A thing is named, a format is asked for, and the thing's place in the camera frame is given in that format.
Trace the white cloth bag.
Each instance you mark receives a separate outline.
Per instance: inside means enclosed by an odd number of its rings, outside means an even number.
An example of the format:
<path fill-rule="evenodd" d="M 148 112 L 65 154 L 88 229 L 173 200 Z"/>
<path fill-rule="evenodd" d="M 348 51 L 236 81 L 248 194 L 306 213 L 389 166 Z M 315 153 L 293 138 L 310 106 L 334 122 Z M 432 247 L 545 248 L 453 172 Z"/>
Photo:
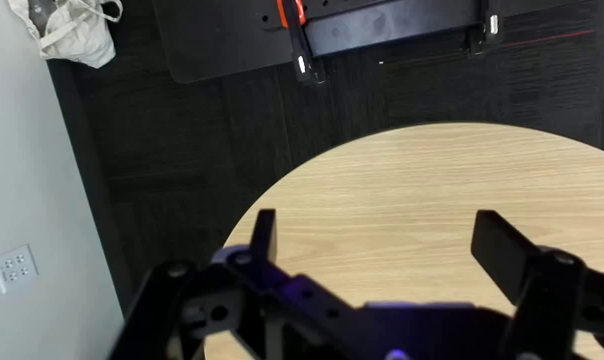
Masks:
<path fill-rule="evenodd" d="M 116 57 L 108 23 L 119 23 L 121 0 L 7 0 L 43 60 L 99 69 Z"/>

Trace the white wall socket plate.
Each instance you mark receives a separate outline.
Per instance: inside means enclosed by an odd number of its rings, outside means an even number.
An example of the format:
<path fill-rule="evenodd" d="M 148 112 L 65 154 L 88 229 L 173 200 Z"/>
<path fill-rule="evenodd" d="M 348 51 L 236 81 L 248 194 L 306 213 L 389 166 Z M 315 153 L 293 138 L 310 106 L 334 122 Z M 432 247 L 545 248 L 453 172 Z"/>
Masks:
<path fill-rule="evenodd" d="M 39 276 L 29 244 L 23 244 L 0 254 L 0 292 L 7 294 Z"/>

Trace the orange clamp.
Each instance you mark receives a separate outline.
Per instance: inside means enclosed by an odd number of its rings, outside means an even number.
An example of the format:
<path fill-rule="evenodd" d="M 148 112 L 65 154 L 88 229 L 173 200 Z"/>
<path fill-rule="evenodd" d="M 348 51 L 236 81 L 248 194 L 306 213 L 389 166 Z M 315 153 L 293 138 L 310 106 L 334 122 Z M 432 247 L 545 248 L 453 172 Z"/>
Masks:
<path fill-rule="evenodd" d="M 305 16 L 305 5 L 302 3 L 302 0 L 294 0 L 295 5 L 297 7 L 297 13 L 299 18 L 299 24 L 305 25 L 307 22 L 307 18 Z M 284 9 L 285 0 L 276 0 L 277 10 L 279 13 L 279 18 L 282 24 L 282 27 L 289 28 L 288 19 L 286 18 L 285 9 Z"/>

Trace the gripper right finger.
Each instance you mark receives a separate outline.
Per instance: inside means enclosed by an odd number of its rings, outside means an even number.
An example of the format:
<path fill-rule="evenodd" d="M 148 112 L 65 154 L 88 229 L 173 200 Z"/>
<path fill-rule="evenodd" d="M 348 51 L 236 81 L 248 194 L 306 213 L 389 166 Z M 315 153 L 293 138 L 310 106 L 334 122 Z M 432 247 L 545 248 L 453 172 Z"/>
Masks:
<path fill-rule="evenodd" d="M 560 248 L 537 246 L 495 210 L 478 210 L 471 254 L 515 307 L 503 360 L 583 360 L 576 333 L 604 350 L 604 272 Z"/>

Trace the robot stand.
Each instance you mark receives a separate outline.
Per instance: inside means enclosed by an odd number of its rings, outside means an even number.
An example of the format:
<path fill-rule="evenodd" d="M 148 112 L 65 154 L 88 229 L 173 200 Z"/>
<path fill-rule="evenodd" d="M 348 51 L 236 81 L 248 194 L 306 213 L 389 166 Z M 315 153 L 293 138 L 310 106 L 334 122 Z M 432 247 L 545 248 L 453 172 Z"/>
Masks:
<path fill-rule="evenodd" d="M 320 57 L 449 30 L 468 32 L 472 54 L 499 43 L 504 0 L 153 0 L 172 77 L 190 84 L 292 64 L 302 84 L 322 84 Z"/>

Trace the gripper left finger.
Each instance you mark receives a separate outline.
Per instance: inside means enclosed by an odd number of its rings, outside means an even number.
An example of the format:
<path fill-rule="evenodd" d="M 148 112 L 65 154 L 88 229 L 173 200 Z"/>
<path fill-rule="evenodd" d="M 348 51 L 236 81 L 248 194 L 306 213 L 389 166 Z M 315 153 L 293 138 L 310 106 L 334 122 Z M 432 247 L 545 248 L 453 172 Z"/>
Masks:
<path fill-rule="evenodd" d="M 206 360 L 206 339 L 229 333 L 253 360 L 363 360 L 356 312 L 277 267 L 276 231 L 275 210 L 260 210 L 247 246 L 149 271 L 107 359 Z"/>

